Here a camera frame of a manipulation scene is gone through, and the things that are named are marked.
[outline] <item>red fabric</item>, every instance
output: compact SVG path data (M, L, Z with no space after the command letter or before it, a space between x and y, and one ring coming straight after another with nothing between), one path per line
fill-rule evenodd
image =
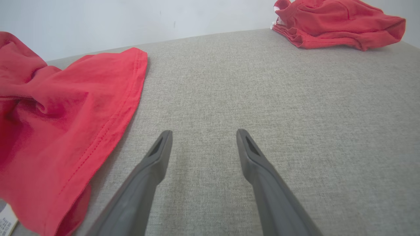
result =
M82 222L89 180L137 109L147 53L88 55L60 70L0 32L0 198L45 236Z
M366 51L399 42L405 32L405 19L359 0L278 0L274 7L284 25L273 30L296 47L348 45Z

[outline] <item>red cloth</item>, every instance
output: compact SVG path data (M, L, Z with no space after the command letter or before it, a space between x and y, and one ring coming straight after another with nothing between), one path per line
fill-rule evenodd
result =
M83 221L89 180L137 109L147 53L88 55L60 70L0 32L0 198L41 235Z
M399 42L405 32L405 19L359 0L278 0L274 9L284 25L272 29L296 47L348 45L366 51Z

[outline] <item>crumpled red cloth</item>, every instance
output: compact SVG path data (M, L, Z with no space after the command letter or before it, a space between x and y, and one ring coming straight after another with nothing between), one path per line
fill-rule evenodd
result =
M138 107L147 53L88 55L65 70L0 32L0 198L44 236L83 221L88 182Z
M359 0L278 0L274 11L282 22L272 30L302 48L348 45L366 51L399 42L405 32L405 19Z

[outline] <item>gray textured surface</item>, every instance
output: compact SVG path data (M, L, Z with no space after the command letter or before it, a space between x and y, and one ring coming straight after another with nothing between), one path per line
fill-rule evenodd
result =
M173 131L172 153L147 235L261 235L238 128L326 236L420 234L419 49L401 42L367 52L303 50L270 30L138 48L149 54L140 105L92 179L76 235L165 129ZM65 68L77 58L49 64Z

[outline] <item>red garment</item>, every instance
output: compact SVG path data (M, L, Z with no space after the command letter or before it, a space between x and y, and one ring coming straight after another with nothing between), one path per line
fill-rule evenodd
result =
M60 70L0 32L0 198L41 235L83 221L89 180L135 110L147 53L88 55Z
M274 9L283 24L273 30L296 47L348 45L366 51L399 42L405 19L387 16L359 0L278 0Z

